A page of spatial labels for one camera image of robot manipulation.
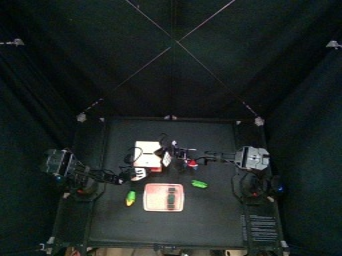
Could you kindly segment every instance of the metal rod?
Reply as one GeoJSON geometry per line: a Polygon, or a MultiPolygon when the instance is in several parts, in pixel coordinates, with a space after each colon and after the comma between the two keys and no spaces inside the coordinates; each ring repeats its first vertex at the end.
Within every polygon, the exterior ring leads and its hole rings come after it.
{"type": "Polygon", "coordinates": [[[215,78],[215,80],[220,83],[223,87],[227,88],[228,93],[235,97],[236,100],[244,105],[244,107],[250,110],[250,112],[254,114],[255,117],[259,117],[256,112],[252,110],[252,108],[247,105],[247,103],[243,101],[243,99],[232,92],[232,90],[228,88],[226,83],[219,79],[219,77],[214,74],[214,72],[208,69],[208,67],[200,62],[200,60],[195,57],[195,55],[190,52],[190,50],[180,44],[179,41],[176,41],[176,44],[183,48],[183,50],[188,53],[188,55],[194,58],[194,60],[198,62],[198,64],[207,70],[210,75],[215,78]]]}
{"type": "MultiPolygon", "coordinates": [[[[107,93],[107,95],[108,94],[111,94],[111,93],[113,93],[116,90],[117,90],[117,88],[125,83],[125,82],[128,82],[131,79],[132,79],[132,77],[136,75],[136,74],[139,74],[140,72],[141,72],[141,70],[143,69],[145,69],[149,65],[151,65],[151,63],[168,51],[171,49],[171,47],[167,47],[153,58],[152,58],[152,60],[149,60],[121,82],[120,82],[120,84],[115,87],[115,88],[112,88],[112,90],[109,90],[109,92],[107,93]]],[[[87,113],[99,103],[101,103],[104,101],[104,97],[103,98],[99,98],[96,101],[93,101],[93,103],[89,105],[89,107],[87,107],[84,110],[83,110],[83,114],[84,113],[87,113]]]]}
{"type": "Polygon", "coordinates": [[[232,3],[235,0],[230,1],[179,40],[182,42],[232,3]]]}
{"type": "Polygon", "coordinates": [[[167,31],[157,25],[157,23],[145,15],[145,13],[128,1],[125,2],[133,7],[133,9],[149,20],[149,22],[164,32],[164,34],[171,37],[171,35],[167,33],[167,31]]]}

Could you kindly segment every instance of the small toy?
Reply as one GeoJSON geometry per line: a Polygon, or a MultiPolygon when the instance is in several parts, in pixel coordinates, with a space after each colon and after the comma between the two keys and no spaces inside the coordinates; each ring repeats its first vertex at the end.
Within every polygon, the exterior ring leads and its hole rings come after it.
{"type": "Polygon", "coordinates": [[[136,193],[133,190],[131,190],[125,196],[125,205],[127,206],[131,206],[135,203],[135,196],[136,196],[136,193]]]}
{"type": "Polygon", "coordinates": [[[208,187],[208,184],[199,180],[192,180],[191,185],[196,188],[207,188],[208,187]]]}

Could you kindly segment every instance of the black fabric wall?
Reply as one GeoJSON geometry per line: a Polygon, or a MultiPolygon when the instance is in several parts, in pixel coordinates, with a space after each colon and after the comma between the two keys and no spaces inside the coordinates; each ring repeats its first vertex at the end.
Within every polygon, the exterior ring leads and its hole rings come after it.
{"type": "MultiPolygon", "coordinates": [[[[136,2],[168,33],[174,22],[176,39],[228,3],[136,2]]],[[[0,47],[0,255],[51,234],[57,194],[36,166],[45,149],[71,146],[75,115],[93,100],[105,97],[95,116],[252,117],[230,91],[268,119],[290,243],[302,254],[311,249],[307,255],[342,251],[342,58],[324,48],[340,30],[339,0],[235,1],[184,40],[227,87],[179,47],[119,86],[174,47],[124,1],[12,0],[0,7],[1,41],[27,44],[0,47]]]]}
{"type": "Polygon", "coordinates": [[[51,236],[57,207],[43,153],[71,145],[75,116],[23,49],[1,47],[0,74],[0,255],[27,256],[51,236]]]}
{"type": "Polygon", "coordinates": [[[342,253],[342,51],[331,50],[268,118],[286,237],[299,255],[342,253]]]}

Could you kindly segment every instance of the black table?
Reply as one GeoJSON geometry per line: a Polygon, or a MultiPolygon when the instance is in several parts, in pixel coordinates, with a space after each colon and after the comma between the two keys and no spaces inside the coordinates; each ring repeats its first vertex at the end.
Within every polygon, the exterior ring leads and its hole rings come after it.
{"type": "MultiPolygon", "coordinates": [[[[263,130],[252,121],[148,120],[112,118],[80,125],[75,138],[76,157],[92,168],[119,173],[127,150],[135,141],[157,141],[165,133],[180,147],[198,151],[235,152],[243,145],[264,147],[263,130]]],[[[139,182],[105,185],[103,195],[92,202],[61,199],[53,235],[61,245],[92,247],[163,247],[227,249],[246,247],[243,207],[232,194],[232,164],[208,163],[198,170],[180,172],[171,164],[161,173],[152,173],[139,182]],[[196,179],[207,189],[191,186],[196,179]],[[147,183],[175,183],[184,187],[182,212],[147,212],[143,191],[147,183]],[[137,197],[131,207],[124,204],[133,188],[137,197]]],[[[254,214],[278,220],[274,207],[260,207],[254,214]]]]}

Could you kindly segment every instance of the red object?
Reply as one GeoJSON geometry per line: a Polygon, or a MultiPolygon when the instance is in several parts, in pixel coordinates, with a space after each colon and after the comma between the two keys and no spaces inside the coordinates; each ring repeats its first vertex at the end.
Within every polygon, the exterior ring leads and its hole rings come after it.
{"type": "Polygon", "coordinates": [[[188,166],[188,167],[192,167],[192,168],[196,168],[196,167],[198,167],[196,161],[195,161],[194,159],[188,160],[188,161],[187,161],[187,166],[188,166]]]}

